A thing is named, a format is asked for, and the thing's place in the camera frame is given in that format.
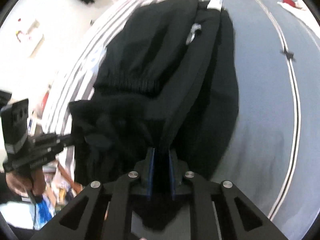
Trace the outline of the person left hand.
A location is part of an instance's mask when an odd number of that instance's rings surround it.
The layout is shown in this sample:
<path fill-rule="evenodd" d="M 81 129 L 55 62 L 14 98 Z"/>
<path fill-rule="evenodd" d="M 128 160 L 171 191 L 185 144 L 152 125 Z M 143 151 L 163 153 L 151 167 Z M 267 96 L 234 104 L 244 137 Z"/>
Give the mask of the person left hand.
<path fill-rule="evenodd" d="M 14 193 L 22 196 L 31 191 L 33 195 L 40 196 L 46 190 L 46 181 L 42 168 L 32 171 L 31 178 L 20 176 L 15 172 L 5 174 L 7 186 Z"/>

